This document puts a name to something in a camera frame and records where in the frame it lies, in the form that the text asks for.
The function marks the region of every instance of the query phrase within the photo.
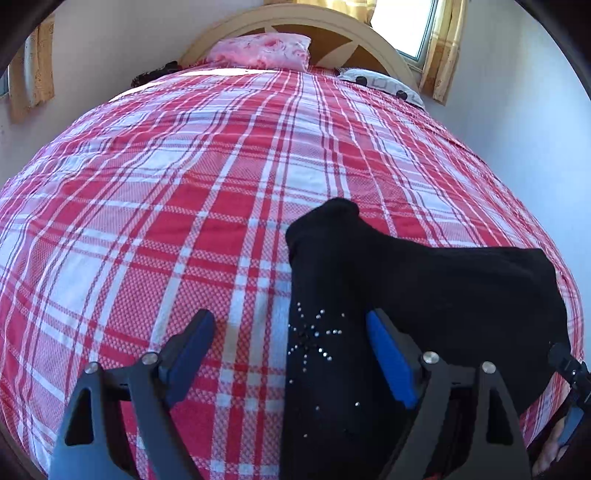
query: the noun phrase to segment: yellow curtain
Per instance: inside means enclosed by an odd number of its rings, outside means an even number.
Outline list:
[[[29,35],[8,66],[11,118],[16,123],[54,96],[53,27],[54,16],[51,15]]]
[[[265,5],[271,4],[304,4],[330,8],[347,14],[350,17],[367,23],[371,22],[377,0],[265,0]]]
[[[460,54],[467,0],[439,0],[420,90],[445,105]]]

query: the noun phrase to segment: bedspread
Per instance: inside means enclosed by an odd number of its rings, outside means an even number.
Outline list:
[[[542,248],[582,357],[579,294],[557,248],[429,114],[320,69],[204,65],[84,114],[0,191],[0,421],[47,469],[84,365],[129,365],[207,308],[213,347],[172,417],[205,478],[277,478],[284,234],[335,196],[425,245]],[[521,418],[526,442],[566,394],[555,376]],[[129,405],[124,416],[149,478]]]

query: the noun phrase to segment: patterned pillowcase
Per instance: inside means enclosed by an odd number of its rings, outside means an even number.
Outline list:
[[[389,77],[388,75],[365,69],[339,69],[339,76],[337,78],[389,93],[425,110],[423,99],[417,92],[403,84],[400,80]]]
[[[250,69],[288,69],[305,72],[311,39],[295,33],[261,33],[217,42],[207,61]]]

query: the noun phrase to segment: sunlight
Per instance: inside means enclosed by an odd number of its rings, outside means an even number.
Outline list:
[[[276,70],[252,70],[252,69],[212,69],[212,70],[195,70],[194,72],[182,73],[181,77],[198,77],[200,75],[221,75],[221,76],[238,76],[238,75],[253,75],[257,73],[276,73]]]
[[[146,83],[145,85],[141,85],[139,87],[130,88],[129,90],[126,90],[123,93],[120,93],[116,97],[113,97],[111,100],[109,100],[109,103],[119,100],[120,98],[124,97],[125,95],[129,95],[130,93],[141,92],[142,90],[145,90],[146,88],[155,87],[156,85],[160,85],[161,83],[164,83],[164,82],[150,82],[150,83]]]
[[[417,58],[429,21],[431,3],[431,0],[381,0],[371,25],[394,48]]]

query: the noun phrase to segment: wall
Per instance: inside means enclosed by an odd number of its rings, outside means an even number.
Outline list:
[[[583,297],[591,355],[591,100],[560,49],[514,0],[472,0],[447,105],[427,109],[554,239]]]
[[[66,0],[56,11],[56,97],[14,125],[0,99],[0,186],[81,114],[180,57],[206,27],[262,0]]]

